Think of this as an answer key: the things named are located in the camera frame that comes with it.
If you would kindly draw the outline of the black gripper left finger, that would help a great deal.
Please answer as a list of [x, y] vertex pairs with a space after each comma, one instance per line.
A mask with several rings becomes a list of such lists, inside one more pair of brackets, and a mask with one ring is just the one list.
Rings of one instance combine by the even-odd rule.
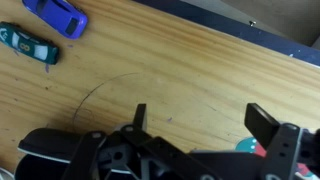
[[136, 108], [136, 112], [133, 119], [133, 124], [143, 131], [147, 129], [147, 105], [146, 104], [138, 104]]

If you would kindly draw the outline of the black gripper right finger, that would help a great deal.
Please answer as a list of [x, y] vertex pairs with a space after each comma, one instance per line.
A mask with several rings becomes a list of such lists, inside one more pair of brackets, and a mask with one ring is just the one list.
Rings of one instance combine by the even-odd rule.
[[264, 149], [268, 148], [280, 127], [280, 123], [257, 103], [247, 104], [244, 125]]

